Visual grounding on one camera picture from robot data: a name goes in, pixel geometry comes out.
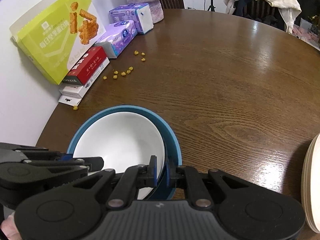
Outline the person's left hand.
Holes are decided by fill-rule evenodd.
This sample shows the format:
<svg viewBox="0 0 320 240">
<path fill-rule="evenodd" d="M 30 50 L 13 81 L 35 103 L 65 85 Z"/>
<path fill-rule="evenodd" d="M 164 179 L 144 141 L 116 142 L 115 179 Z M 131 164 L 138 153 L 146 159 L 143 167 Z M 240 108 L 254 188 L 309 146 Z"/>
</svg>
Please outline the person's left hand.
<svg viewBox="0 0 320 240">
<path fill-rule="evenodd" d="M 1 230 L 8 240 L 21 240 L 21 236 L 14 221 L 14 212 L 1 223 Z"/>
</svg>

